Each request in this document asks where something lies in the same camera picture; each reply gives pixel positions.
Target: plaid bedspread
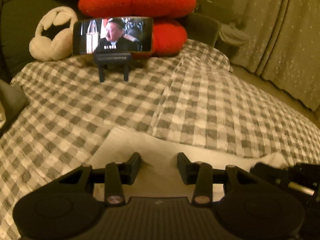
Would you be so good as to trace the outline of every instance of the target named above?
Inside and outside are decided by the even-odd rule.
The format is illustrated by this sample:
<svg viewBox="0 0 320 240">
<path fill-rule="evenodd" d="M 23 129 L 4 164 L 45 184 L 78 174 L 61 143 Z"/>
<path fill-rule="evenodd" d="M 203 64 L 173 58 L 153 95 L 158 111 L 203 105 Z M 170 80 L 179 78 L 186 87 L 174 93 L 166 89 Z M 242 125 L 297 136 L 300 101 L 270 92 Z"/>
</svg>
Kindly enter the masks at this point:
<svg viewBox="0 0 320 240">
<path fill-rule="evenodd" d="M 320 130 L 238 79 L 218 50 L 188 41 L 172 58 L 98 70 L 77 57 L 32 62 L 13 79 L 30 99 L 0 139 L 0 238 L 16 240 L 15 203 L 87 162 L 115 125 L 246 158 L 281 152 L 289 164 L 319 163 Z"/>
</svg>

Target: red cushion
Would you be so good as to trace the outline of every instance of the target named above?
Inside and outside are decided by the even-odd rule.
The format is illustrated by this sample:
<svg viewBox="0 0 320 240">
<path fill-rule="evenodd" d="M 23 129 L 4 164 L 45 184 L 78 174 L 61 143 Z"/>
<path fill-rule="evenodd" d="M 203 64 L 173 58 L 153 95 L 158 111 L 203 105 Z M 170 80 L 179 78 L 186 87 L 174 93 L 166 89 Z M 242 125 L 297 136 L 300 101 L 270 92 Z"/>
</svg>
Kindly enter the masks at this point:
<svg viewBox="0 0 320 240">
<path fill-rule="evenodd" d="M 179 53 L 187 41 L 187 32 L 183 26 L 172 19 L 154 19 L 153 53 L 133 54 L 133 58 L 163 57 Z"/>
<path fill-rule="evenodd" d="M 147 16 L 178 18 L 190 14 L 196 0 L 79 0 L 80 11 L 91 17 Z"/>
</svg>

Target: smartphone screen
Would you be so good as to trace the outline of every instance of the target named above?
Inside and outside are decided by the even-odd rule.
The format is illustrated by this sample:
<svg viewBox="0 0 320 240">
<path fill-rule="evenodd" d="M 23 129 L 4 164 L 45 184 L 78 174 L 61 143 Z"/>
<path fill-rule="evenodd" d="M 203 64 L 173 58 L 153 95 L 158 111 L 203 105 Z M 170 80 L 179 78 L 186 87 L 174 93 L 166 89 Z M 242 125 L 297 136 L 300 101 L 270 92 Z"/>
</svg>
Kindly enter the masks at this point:
<svg viewBox="0 0 320 240">
<path fill-rule="evenodd" d="M 151 52 L 150 17 L 98 18 L 76 22 L 73 55 L 110 52 Z"/>
</svg>

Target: ribbed black surface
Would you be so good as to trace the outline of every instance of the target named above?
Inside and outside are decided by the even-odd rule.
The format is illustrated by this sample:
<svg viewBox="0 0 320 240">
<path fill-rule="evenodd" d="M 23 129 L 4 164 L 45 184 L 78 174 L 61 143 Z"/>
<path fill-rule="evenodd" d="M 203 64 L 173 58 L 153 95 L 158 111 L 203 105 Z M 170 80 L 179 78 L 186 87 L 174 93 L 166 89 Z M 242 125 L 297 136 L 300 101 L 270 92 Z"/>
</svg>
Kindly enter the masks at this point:
<svg viewBox="0 0 320 240">
<path fill-rule="evenodd" d="M 237 240 L 212 212 L 187 198 L 132 198 L 110 208 L 90 231 L 72 240 Z"/>
</svg>

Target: earmuffs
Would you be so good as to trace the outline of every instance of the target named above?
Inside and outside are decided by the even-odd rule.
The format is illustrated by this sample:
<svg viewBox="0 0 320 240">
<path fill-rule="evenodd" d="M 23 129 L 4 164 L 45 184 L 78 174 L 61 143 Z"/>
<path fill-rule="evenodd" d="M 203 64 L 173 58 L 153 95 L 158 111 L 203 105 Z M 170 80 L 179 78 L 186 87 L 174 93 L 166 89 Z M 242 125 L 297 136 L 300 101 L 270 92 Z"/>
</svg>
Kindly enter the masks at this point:
<svg viewBox="0 0 320 240">
<path fill-rule="evenodd" d="M 53 40 L 42 36 L 43 30 L 66 24 L 70 21 L 70 27 L 60 31 Z M 78 21 L 73 9 L 65 6 L 57 7 L 49 11 L 40 20 L 35 37 L 30 41 L 29 51 L 32 57 L 40 61 L 61 60 L 72 53 L 73 26 Z"/>
</svg>

